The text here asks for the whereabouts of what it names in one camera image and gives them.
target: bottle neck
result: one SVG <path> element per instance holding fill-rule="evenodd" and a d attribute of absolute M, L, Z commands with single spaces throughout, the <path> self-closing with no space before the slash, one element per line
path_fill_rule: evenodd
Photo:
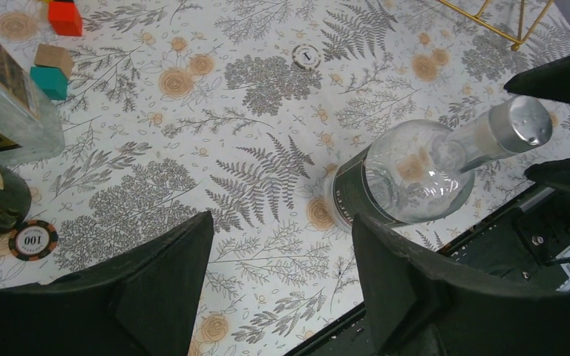
<path fill-rule="evenodd" d="M 488 114 L 482 114 L 433 143 L 432 158 L 440 169 L 462 174 L 515 155 L 497 144 L 488 124 Z"/>

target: gold wire rack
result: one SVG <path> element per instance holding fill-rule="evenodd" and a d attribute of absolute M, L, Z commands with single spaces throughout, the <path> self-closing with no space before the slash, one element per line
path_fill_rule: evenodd
<path fill-rule="evenodd" d="M 484 0 L 484 4 L 482 5 L 482 8 L 479 9 L 479 11 L 475 15 L 471 15 L 470 13 L 468 13 L 465 10 L 457 7 L 456 5 L 451 4 L 448 0 L 437 0 L 437 1 L 439 3 L 447 6 L 447 7 L 450 7 L 451 9 L 457 11 L 458 13 L 461 13 L 462 15 L 468 17 L 469 19 L 475 21 L 476 23 L 488 28 L 489 30 L 495 32 L 496 34 L 500 35 L 501 37 L 504 37 L 507 40 L 513 42 L 512 46 L 511 46 L 512 50 L 519 50 L 519 47 L 521 47 L 521 45 L 525 41 L 528 40 L 528 37 L 534 31 L 534 28 L 537 26 L 537 24 L 540 22 L 540 20 L 543 18 L 543 16 L 547 13 L 547 10 L 549 9 L 549 7 L 554 3 L 554 0 L 547 1 L 547 4 L 545 5 L 545 8 L 543 8 L 543 11 L 541 11 L 541 13 L 537 17 L 537 19 L 532 24 L 532 26 L 530 26 L 530 28 L 528 29 L 528 32 L 525 33 L 525 35 L 523 35 L 523 15 L 525 14 L 525 0 L 521 0 L 521 12 L 519 15 L 519 30 L 517 32 L 517 36 L 515 37 L 514 34 L 505 33 L 503 31 L 501 31 L 500 29 L 496 28 L 495 26 L 486 23 L 486 21 L 484 21 L 481 18 L 484 11 L 486 11 L 486 7 L 488 6 L 488 3 L 490 3 L 491 0 Z"/>

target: silver bottle cap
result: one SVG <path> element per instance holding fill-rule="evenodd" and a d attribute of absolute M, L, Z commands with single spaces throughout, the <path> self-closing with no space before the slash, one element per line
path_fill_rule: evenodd
<path fill-rule="evenodd" d="M 488 123 L 499 146 L 514 154 L 542 146 L 551 138 L 549 113 L 530 96 L 515 96 L 492 108 Z"/>

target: table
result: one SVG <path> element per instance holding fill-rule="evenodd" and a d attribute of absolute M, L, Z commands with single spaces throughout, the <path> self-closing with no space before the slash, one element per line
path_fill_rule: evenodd
<path fill-rule="evenodd" d="M 132 2 L 76 1 L 85 35 L 68 38 L 42 2 L 0 0 L 0 41 L 23 67 L 39 43 L 76 61 L 57 102 L 65 151 L 14 168 L 58 247 L 23 262 L 1 238 L 0 288 L 91 266 L 209 209 L 217 233 L 191 356 L 284 354 L 360 303 L 352 243 L 322 200 L 327 173 L 398 122 L 462 125 L 507 98 L 515 73 L 570 54 L 556 7 L 511 52 L 434 1 Z M 514 2 L 484 17 L 510 27 Z M 292 62 L 300 44 L 321 53 L 317 69 Z M 570 106 L 544 104 L 550 143 L 479 168 L 459 211 L 403 235 L 438 248 L 528 187 L 525 167 L 570 157 Z"/>

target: orange block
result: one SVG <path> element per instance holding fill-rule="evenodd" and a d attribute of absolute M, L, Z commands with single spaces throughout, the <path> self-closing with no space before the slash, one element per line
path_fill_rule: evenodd
<path fill-rule="evenodd" d="M 60 36 L 81 36 L 82 17 L 73 2 L 49 3 L 49 23 Z"/>

